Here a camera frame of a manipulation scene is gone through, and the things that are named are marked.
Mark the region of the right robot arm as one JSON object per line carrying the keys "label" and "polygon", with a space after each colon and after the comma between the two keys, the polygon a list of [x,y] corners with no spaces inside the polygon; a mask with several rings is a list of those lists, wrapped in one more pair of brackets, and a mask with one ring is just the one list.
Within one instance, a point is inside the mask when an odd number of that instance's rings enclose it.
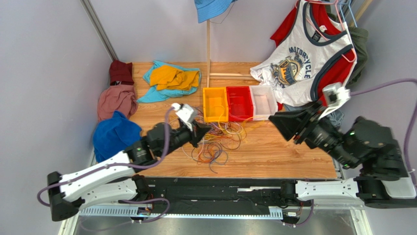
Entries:
{"label": "right robot arm", "polygon": [[280,189],[284,202],[353,199],[376,209],[417,206],[416,187],[389,127],[358,117],[350,130],[342,133],[324,116],[321,103],[277,112],[269,121],[287,141],[319,148],[344,169],[360,168],[359,176],[335,182],[286,180]]}

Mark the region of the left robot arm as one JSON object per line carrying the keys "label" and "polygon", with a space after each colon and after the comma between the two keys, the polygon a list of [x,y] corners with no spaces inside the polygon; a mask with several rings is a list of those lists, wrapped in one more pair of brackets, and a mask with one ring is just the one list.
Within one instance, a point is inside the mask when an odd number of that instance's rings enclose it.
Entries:
{"label": "left robot arm", "polygon": [[211,130],[209,125],[195,120],[179,123],[177,129],[158,123],[141,140],[87,169],[48,174],[46,189],[52,221],[66,220],[83,209],[111,201],[144,202],[149,189],[144,177],[136,173],[155,167],[186,143],[197,147]]}

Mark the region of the yellow plastic bin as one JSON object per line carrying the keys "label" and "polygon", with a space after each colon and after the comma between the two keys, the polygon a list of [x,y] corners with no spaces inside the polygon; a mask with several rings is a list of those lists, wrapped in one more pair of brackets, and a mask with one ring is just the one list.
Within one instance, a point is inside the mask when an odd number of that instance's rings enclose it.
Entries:
{"label": "yellow plastic bin", "polygon": [[203,88],[205,122],[228,122],[229,106],[225,87]]}

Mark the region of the white plastic bin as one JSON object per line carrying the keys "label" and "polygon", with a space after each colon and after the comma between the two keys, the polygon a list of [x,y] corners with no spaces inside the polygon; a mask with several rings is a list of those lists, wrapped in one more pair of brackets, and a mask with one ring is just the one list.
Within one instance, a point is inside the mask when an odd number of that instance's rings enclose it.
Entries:
{"label": "white plastic bin", "polygon": [[278,103],[270,86],[249,86],[253,102],[253,120],[268,120],[278,112]]}

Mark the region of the grey denim shorts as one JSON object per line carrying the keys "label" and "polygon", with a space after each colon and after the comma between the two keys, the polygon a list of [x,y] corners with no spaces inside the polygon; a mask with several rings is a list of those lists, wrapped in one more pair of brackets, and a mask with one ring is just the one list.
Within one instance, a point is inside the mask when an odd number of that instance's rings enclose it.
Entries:
{"label": "grey denim shorts", "polygon": [[[283,108],[286,112],[302,110],[302,109],[308,108],[309,106],[311,106],[310,103],[303,105],[303,106],[298,106],[298,107],[283,104]],[[325,118],[327,118],[334,127],[339,128],[344,119],[344,113],[341,112],[340,110],[335,110],[332,113],[326,115]]]}

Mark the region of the red plastic bin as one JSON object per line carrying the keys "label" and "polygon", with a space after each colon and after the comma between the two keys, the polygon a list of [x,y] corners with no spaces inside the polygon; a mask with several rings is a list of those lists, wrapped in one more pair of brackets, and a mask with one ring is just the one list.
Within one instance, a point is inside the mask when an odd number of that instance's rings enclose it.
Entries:
{"label": "red plastic bin", "polygon": [[227,86],[229,121],[244,121],[253,117],[254,107],[249,86]]}

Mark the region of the wooden stand pole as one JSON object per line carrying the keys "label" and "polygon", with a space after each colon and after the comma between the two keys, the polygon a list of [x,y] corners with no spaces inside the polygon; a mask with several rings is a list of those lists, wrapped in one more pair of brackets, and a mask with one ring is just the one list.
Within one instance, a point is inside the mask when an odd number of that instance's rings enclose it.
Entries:
{"label": "wooden stand pole", "polygon": [[206,45],[206,54],[207,54],[207,77],[206,77],[206,87],[210,87],[210,79],[213,77],[217,80],[251,80],[252,76],[250,74],[241,74],[241,73],[216,73],[211,72],[211,59],[210,59],[210,20],[206,21],[207,28],[207,45]]}

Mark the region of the mustard yellow shirt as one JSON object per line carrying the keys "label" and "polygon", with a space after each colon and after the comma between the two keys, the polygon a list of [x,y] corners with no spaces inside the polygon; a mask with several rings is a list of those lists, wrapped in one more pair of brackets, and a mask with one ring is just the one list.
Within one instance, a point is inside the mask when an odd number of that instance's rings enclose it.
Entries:
{"label": "mustard yellow shirt", "polygon": [[154,69],[150,74],[150,86],[157,91],[180,90],[189,91],[199,86],[199,70],[181,70],[169,65]]}

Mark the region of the blue cloth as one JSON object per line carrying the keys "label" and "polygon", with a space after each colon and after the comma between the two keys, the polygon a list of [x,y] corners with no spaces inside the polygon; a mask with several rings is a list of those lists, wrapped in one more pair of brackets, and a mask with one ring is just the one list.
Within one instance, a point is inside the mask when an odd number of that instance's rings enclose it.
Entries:
{"label": "blue cloth", "polygon": [[98,123],[93,134],[95,160],[100,163],[141,140],[142,128],[122,112]]}

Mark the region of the maroon cloth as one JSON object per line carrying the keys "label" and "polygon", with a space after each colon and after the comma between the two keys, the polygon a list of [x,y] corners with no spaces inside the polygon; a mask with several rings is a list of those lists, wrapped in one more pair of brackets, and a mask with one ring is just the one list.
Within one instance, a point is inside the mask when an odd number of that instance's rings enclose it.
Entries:
{"label": "maroon cloth", "polygon": [[110,86],[114,85],[134,85],[133,63],[124,63],[114,60],[109,68]]}

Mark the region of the olive green garment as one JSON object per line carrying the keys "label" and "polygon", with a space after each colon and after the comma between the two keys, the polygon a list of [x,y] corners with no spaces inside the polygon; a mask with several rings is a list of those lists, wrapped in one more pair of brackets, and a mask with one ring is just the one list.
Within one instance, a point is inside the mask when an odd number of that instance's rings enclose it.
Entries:
{"label": "olive green garment", "polygon": [[[347,85],[351,86],[358,82],[362,75],[362,71],[368,61],[369,55],[367,51],[367,41],[369,32],[366,29],[358,28],[354,26],[348,26],[350,36],[352,38],[355,51],[357,53],[357,62],[353,68],[353,71],[347,80]],[[328,70],[323,79],[330,79],[330,83],[341,82],[346,78],[348,72],[351,69],[351,64],[344,58],[339,59],[332,68]]]}

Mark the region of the blue bucket hat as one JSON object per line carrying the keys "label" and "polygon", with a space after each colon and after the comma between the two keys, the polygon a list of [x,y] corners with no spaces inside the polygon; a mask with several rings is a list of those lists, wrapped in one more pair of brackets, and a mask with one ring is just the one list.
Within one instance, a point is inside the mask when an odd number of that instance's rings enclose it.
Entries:
{"label": "blue bucket hat", "polygon": [[194,0],[198,23],[223,14],[234,3],[235,0]]}

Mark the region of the pink clothes hanger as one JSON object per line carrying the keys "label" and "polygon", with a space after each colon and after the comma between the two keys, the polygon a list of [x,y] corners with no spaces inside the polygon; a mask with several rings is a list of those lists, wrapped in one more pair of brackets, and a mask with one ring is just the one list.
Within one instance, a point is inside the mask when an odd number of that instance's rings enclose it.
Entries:
{"label": "pink clothes hanger", "polygon": [[[339,13],[339,8],[341,9],[341,7],[339,7],[339,3],[338,0],[336,0],[335,2],[326,2],[323,0],[300,0],[299,1],[299,5],[301,5],[301,3],[304,3],[304,6],[309,6],[310,10],[313,10],[313,4],[316,5],[334,5],[335,11],[336,11],[336,19],[333,20],[332,18],[329,17],[328,13],[325,11],[325,16],[330,20],[331,24],[338,29],[341,32],[346,32],[349,42],[352,45],[352,53],[353,53],[353,58],[350,60],[348,59],[346,56],[343,55],[343,57],[345,58],[346,61],[348,61],[349,63],[353,63],[354,65],[357,62],[357,53],[355,51],[354,48],[354,44],[352,41],[352,38],[350,36],[350,32],[348,29],[348,25],[347,23],[344,21],[345,18],[343,16],[343,13]],[[326,30],[326,28],[321,27],[321,26],[316,26],[316,24],[313,22],[314,20],[314,16],[313,13],[309,13],[309,18],[306,18],[306,21],[311,25],[311,27],[315,30],[315,32],[317,32],[321,38],[325,39],[326,41],[328,41],[329,39],[324,35],[324,31]]]}

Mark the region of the aluminium corner profile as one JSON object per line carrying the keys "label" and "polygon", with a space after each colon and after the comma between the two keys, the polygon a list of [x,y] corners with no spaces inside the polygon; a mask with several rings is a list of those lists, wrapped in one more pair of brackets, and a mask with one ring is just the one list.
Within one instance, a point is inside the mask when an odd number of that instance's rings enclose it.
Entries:
{"label": "aluminium corner profile", "polygon": [[93,4],[90,0],[80,0],[84,10],[86,11],[92,25],[94,26],[100,40],[102,41],[108,55],[110,58],[114,60],[118,60],[118,56],[116,54],[116,51],[99,19],[99,16],[97,15]]}

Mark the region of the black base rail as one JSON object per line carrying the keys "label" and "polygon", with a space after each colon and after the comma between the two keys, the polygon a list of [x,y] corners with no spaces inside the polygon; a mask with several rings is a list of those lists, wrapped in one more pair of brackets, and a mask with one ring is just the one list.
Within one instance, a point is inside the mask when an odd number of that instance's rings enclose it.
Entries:
{"label": "black base rail", "polygon": [[283,179],[146,177],[147,195],[170,202],[168,214],[267,215],[270,207],[310,206]]}

